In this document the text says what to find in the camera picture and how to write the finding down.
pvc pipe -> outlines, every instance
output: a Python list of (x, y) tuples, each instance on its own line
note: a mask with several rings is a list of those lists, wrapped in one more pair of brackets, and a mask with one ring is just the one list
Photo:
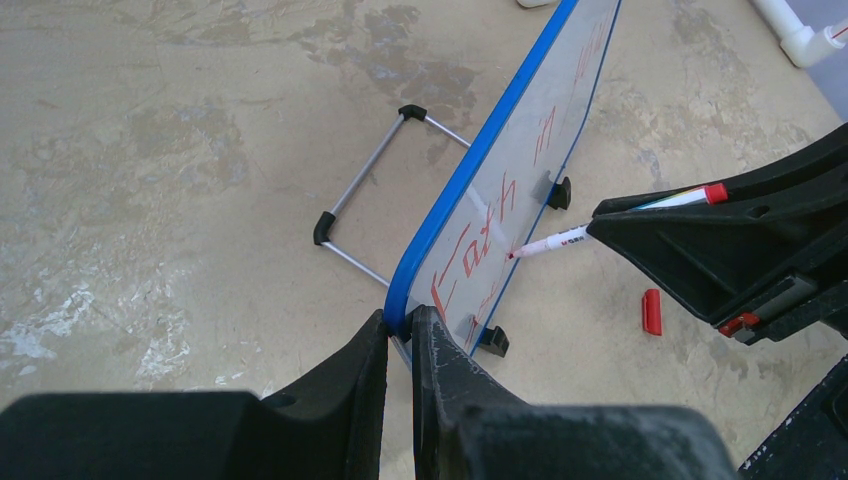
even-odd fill
[(815, 65), (845, 47), (848, 19), (816, 33), (795, 15), (785, 0), (751, 0), (780, 38), (780, 48), (799, 68)]

blue whiteboard border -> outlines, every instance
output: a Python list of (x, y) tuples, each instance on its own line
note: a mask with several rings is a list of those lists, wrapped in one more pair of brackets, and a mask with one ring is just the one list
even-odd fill
[[(562, 0), (560, 5), (554, 11), (551, 19), (548, 21), (548, 24), (545, 25), (545, 28), (539, 35), (536, 43), (530, 49), (530, 52), (524, 59), (524, 62), (518, 68), (515, 77), (513, 77), (509, 86), (507, 86), (504, 94), (501, 96), (501, 99), (498, 100), (498, 103), (495, 105), (495, 108), (492, 110), (492, 113), (489, 115), (486, 123), (483, 124), (483, 128), (480, 129), (480, 132), (474, 138), (471, 147), (456, 167), (456, 170), (453, 175), (451, 175), (450, 180), (448, 180), (448, 183), (445, 185), (444, 190), (442, 190), (439, 198), (436, 199), (436, 202), (433, 204), (433, 208), (430, 209), (427, 217), (424, 218), (424, 222), (412, 238), (412, 241), (404, 252), (403, 257), (401, 257), (400, 262), (395, 269), (395, 274), (392, 276), (392, 281), (389, 285), (389, 292), (386, 296), (386, 303), (383, 309), (383, 321), (386, 322), (392, 334), (399, 335), (401, 338), (406, 338), (409, 335), (409, 332), (406, 331), (405, 325), (406, 305), (409, 300), (409, 291), (412, 288), (412, 282), (415, 280), (415, 276), (421, 267), (421, 263), (424, 261), (424, 258), (433, 246), (433, 242), (435, 242), (436, 238), (445, 227), (448, 218), (450, 218), (450, 215), (453, 213), (454, 209), (459, 204), (459, 201), (462, 199), (462, 196), (465, 194), (465, 191), (471, 184), (474, 175), (482, 165), (483, 160), (486, 158), (489, 150), (491, 150), (492, 145), (500, 135), (501, 130), (503, 130), (506, 125), (506, 122), (512, 114), (516, 104), (524, 95), (524, 91), (527, 89), (530, 81), (533, 79), (533, 76), (536, 74), (536, 71), (545, 59), (545, 56), (547, 56), (551, 45), (556, 40), (557, 36), (559, 36), (565, 22), (568, 20), (569, 16), (571, 16), (571, 12), (574, 11), (574, 7), (577, 5), (577, 2), (578, 0)], [(621, 2), (618, 2), (616, 4), (615, 14), (613, 15), (612, 25), (610, 26), (610, 36), (607, 38), (607, 42), (604, 45), (604, 52), (601, 57), (601, 67), (603, 67), (603, 62), (606, 58), (609, 42), (612, 38), (612, 31), (615, 28), (615, 22), (618, 19), (618, 11), (620, 8)], [(585, 126), (586, 119), (589, 116), (589, 111), (592, 106), (592, 97), (594, 97), (599, 78), (600, 70), (595, 77), (595, 83), (592, 86), (592, 94), (589, 97), (589, 105), (586, 108), (586, 113), (583, 116), (580, 129), (574, 139), (574, 142), (571, 144), (571, 148), (568, 150), (568, 154), (563, 159), (563, 164), (557, 173), (557, 178), (559, 178), (559, 175), (562, 175), (562, 171), (565, 169), (565, 164), (568, 162), (568, 158), (571, 156), (571, 152), (574, 151), (574, 146), (577, 144), (577, 140), (583, 132), (583, 127)], [(535, 231), (545, 208), (546, 207), (543, 206), (539, 211), (539, 214), (536, 216), (536, 220), (530, 228), (530, 233), (527, 235), (525, 243), (533, 235), (533, 231)], [(515, 273), (515, 267), (518, 266), (518, 263), (519, 262), (515, 262), (512, 266), (512, 269), (504, 282), (504, 286), (498, 294), (497, 300), (495, 300), (492, 311), (486, 319), (484, 327), (489, 325), (492, 315), (494, 315), (494, 312), (497, 310), (498, 304), (503, 297), (503, 292), (506, 290), (507, 285), (509, 285), (512, 275)], [(477, 350), (478, 345), (479, 339), (471, 351), (472, 355)]]

red cap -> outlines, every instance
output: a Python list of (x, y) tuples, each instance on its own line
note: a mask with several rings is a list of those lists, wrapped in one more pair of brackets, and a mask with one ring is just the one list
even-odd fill
[(724, 188), (723, 183), (707, 185), (704, 187), (704, 193), (707, 195), (707, 203), (710, 205), (715, 205), (716, 203), (721, 203), (727, 200), (727, 189)]
[(642, 297), (642, 330), (662, 336), (662, 310), (660, 309), (660, 291), (651, 288)]

blue-edged whiteboard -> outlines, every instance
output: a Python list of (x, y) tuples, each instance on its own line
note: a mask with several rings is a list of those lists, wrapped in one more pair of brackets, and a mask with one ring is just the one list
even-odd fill
[(586, 121), (621, 0), (563, 0), (401, 258), (383, 319), (439, 309), (473, 353)]

whiteboard stand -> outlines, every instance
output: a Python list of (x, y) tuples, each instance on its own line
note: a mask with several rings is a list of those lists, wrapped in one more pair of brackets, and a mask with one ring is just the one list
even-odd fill
[[(386, 148), (391, 143), (392, 139), (397, 135), (397, 132), (400, 130), (400, 127), (410, 118), (414, 118), (418, 121), (424, 122), (436, 130), (444, 133), (456, 143), (462, 145), (466, 149), (471, 146), (471, 143), (466, 141), (464, 138), (457, 135), (455, 132), (445, 127), (429, 115), (427, 115), (427, 109), (419, 107), (418, 105), (406, 105), (398, 109), (398, 117), (395, 119), (395, 122), (389, 127), (389, 131), (386, 133), (386, 136), (383, 137), (383, 140), (380, 141), (377, 148), (374, 150), (374, 153), (368, 157), (368, 161), (365, 162), (365, 165), (362, 167), (362, 170), (356, 174), (353, 178), (353, 181), (350, 182), (350, 185), (347, 186), (342, 196), (339, 197), (339, 200), (333, 205), (329, 211), (325, 211), (321, 214), (321, 218), (318, 219), (318, 223), (315, 224), (315, 229), (312, 231), (312, 241), (315, 245), (325, 247), (329, 249), (331, 252), (345, 259), (348, 263), (358, 268), (360, 271), (373, 278), (381, 285), (386, 288), (389, 288), (389, 281), (375, 272), (371, 267), (365, 265), (361, 261), (359, 261), (353, 255), (342, 250), (338, 245), (336, 245), (332, 240), (330, 240), (330, 230), (333, 228), (333, 223), (335, 223), (339, 214), (341, 214), (342, 210), (344, 210), (345, 206), (350, 202), (350, 199), (359, 189), (359, 186), (362, 185), (362, 182), (365, 180), (365, 177), (368, 176), (368, 173), (374, 168), (374, 165), (377, 163), (377, 160), (383, 155), (383, 152), (386, 151)], [(394, 342), (395, 347), (397, 347), (398, 352), (400, 352), (401, 357), (407, 363), (407, 366), (411, 366), (411, 360), (409, 356), (409, 352), (403, 346), (403, 343), (397, 336), (392, 337), (392, 342)]]

